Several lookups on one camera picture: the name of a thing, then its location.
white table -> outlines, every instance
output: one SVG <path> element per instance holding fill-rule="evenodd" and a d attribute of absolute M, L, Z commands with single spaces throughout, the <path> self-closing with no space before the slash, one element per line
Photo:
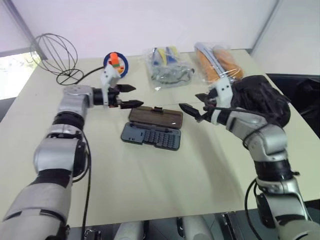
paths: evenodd
<path fill-rule="evenodd" d="M 247 76 L 264 74 L 244 50 L 232 54 Z M 206 92 L 207 86 L 155 92 L 142 57 L 128 60 L 130 70 L 121 82 L 137 90 L 123 93 L 123 100 L 139 99 L 146 106 L 173 110 L 179 110 L 178 103 L 202 108 L 194 95 Z M 86 73 L 101 65 L 102 59 L 81 59 L 77 67 Z M 99 87 L 100 72 L 81 84 Z M 37 68 L 0 123 L 0 216 L 35 179 L 33 154 L 57 113 L 62 92 L 54 75 Z M 102 107 L 88 111 L 84 130 L 92 151 L 92 185 L 87 225 L 243 210 L 245 191 L 256 173 L 240 139 L 221 125 L 199 124 L 185 114 L 178 151 L 125 143 L 120 135 L 129 112 Z M 301 173 L 298 182 L 304 200 L 320 198 L 319 139 L 292 106 L 285 131 L 290 164 Z M 87 177 L 72 187 L 68 220 L 72 227 L 81 225 L 86 189 Z M 256 208 L 252 196 L 248 206 Z"/>

white wall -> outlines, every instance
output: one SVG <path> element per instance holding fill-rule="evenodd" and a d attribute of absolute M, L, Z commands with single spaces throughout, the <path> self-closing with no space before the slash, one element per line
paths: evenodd
<path fill-rule="evenodd" d="M 253 57 L 267 73 L 320 75 L 320 0 L 282 0 Z"/>
<path fill-rule="evenodd" d="M 13 0 L 34 36 L 69 39 L 80 58 L 197 41 L 251 48 L 275 0 Z"/>
<path fill-rule="evenodd" d="M 30 42 L 0 0 L 0 53 L 29 47 Z"/>

case lid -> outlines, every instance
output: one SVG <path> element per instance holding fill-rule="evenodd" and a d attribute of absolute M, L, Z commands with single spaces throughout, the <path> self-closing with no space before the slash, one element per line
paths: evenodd
<path fill-rule="evenodd" d="M 181 111 L 162 109 L 162 107 L 140 106 L 133 108 L 129 115 L 130 122 L 156 125 L 171 129 L 180 129 L 183 113 Z"/>

brown plastic case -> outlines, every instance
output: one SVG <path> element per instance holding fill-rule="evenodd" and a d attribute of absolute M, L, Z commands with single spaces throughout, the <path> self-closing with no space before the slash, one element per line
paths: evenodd
<path fill-rule="evenodd" d="M 129 120 L 133 123 L 180 129 L 182 127 L 183 113 L 156 106 L 154 108 L 140 106 L 131 110 Z"/>

black cloth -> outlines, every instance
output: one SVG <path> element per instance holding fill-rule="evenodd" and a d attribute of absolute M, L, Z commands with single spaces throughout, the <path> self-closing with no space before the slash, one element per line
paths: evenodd
<path fill-rule="evenodd" d="M 231 106 L 266 114 L 269 120 L 284 127 L 290 120 L 289 99 L 273 88 L 263 75 L 253 75 L 232 85 Z"/>

